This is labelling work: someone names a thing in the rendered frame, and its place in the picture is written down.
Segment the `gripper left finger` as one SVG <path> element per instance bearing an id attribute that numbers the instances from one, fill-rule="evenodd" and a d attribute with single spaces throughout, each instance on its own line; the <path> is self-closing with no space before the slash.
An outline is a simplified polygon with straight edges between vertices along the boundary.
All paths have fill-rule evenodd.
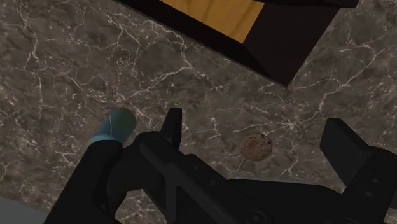
<path id="1" fill-rule="evenodd" d="M 160 131 L 88 146 L 44 224 L 121 224 L 126 194 L 143 190 L 167 224 L 268 224 L 264 208 L 197 156 L 180 152 L 182 111 Z"/>

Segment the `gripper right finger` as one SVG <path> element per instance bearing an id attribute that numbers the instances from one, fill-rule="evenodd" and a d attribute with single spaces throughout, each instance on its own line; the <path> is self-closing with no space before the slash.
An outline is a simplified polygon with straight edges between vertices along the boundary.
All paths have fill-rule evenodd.
<path id="1" fill-rule="evenodd" d="M 323 224 L 385 224 L 397 192 L 397 155 L 370 146 L 340 118 L 329 118 L 320 149 L 345 185 Z"/>

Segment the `blue green cylinder cup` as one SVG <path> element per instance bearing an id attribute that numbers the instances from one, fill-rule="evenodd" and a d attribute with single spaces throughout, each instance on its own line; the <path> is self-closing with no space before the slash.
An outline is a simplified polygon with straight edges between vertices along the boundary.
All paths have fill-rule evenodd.
<path id="1" fill-rule="evenodd" d="M 117 141 L 124 144 L 137 126 L 134 114 L 126 109 L 115 108 L 109 111 L 89 143 Z"/>

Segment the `brown speckled round disc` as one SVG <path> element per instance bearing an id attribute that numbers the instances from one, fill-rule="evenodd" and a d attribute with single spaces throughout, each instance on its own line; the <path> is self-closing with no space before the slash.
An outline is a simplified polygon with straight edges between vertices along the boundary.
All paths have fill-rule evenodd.
<path id="1" fill-rule="evenodd" d="M 248 134 L 240 143 L 239 151 L 248 160 L 262 161 L 272 153 L 272 140 L 262 133 Z"/>

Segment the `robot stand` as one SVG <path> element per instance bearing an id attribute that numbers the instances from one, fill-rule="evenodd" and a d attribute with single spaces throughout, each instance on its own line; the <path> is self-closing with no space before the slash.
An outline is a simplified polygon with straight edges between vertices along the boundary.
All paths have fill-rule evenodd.
<path id="1" fill-rule="evenodd" d="M 114 0 L 288 86 L 341 8 L 359 0 Z"/>

